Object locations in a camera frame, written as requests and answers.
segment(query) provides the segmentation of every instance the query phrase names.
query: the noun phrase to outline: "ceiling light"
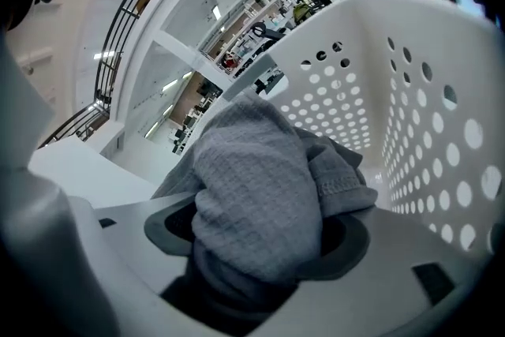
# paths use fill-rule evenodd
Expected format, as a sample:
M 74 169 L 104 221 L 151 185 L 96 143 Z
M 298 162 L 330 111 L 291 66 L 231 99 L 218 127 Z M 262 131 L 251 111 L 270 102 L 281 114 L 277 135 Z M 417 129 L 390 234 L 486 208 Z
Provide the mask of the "ceiling light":
M 218 6 L 216 6 L 214 9 L 212 9 L 212 12 L 214 13 L 216 20 L 219 20 L 221 18 L 221 13 L 219 12 Z
M 152 128 L 149 130 L 149 132 L 145 134 L 145 138 L 149 138 L 149 135 L 151 135 L 151 134 L 152 134 L 152 132 L 153 132 L 156 128 L 158 128 L 158 125 L 159 125 L 159 122 L 156 122 L 156 123 L 152 126 Z
M 171 81 L 169 84 L 167 84 L 164 88 L 163 88 L 163 91 L 167 90 L 168 88 L 171 88 L 174 84 L 176 84 L 178 82 L 177 79 L 175 79 L 174 81 Z
M 173 106 L 174 106 L 174 105 L 172 104 L 170 107 L 168 107 L 168 108 L 165 110 L 165 112 L 163 113 L 163 117 L 164 117 L 165 115 L 167 115 L 167 114 L 168 114 L 168 111 L 170 111 L 170 110 L 172 109 L 172 107 L 173 107 Z
M 103 53 L 104 58 L 109 58 L 110 56 L 114 56 L 114 51 L 108 51 Z M 94 54 L 93 59 L 101 59 L 102 54 Z

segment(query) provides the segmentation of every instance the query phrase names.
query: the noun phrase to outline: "gray cloth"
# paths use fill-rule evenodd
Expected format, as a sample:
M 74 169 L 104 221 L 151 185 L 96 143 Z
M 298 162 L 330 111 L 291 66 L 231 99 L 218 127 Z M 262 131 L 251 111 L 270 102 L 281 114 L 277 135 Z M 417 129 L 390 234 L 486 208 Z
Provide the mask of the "gray cloth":
M 332 140 L 292 128 L 256 94 L 242 94 L 208 123 L 153 197 L 197 193 L 196 245 L 227 271 L 290 285 L 296 268 L 320 255 L 323 217 L 375 203 L 360 162 Z

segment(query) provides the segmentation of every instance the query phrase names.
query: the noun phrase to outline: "laundry basket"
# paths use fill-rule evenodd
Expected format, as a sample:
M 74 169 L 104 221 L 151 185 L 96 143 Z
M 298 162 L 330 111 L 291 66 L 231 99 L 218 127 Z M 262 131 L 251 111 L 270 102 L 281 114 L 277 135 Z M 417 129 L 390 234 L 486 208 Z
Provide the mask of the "laundry basket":
M 277 66 L 292 125 L 364 156 L 377 205 L 475 259 L 503 214 L 499 30 L 440 0 L 342 0 L 281 40 L 223 95 Z

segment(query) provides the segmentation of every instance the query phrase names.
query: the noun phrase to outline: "black metal railing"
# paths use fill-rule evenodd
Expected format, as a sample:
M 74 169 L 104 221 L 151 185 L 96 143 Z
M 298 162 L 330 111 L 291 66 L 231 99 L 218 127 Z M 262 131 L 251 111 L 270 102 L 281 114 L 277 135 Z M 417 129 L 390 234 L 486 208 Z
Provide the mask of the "black metal railing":
M 94 101 L 54 131 L 41 145 L 71 135 L 86 141 L 108 119 L 114 83 L 121 68 L 126 41 L 149 0 L 122 0 L 114 15 L 102 48 L 96 73 Z

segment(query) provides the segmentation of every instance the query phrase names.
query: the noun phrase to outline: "white plastic laundry basket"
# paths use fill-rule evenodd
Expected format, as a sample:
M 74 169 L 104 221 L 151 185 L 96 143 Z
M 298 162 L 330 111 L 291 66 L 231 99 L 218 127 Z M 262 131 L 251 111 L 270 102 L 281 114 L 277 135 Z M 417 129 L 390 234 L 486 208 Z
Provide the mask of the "white plastic laundry basket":
M 378 206 L 483 259 L 505 164 L 499 30 L 440 0 L 343 0 L 276 44 L 225 93 L 277 65 L 271 101 L 296 127 L 364 155 Z

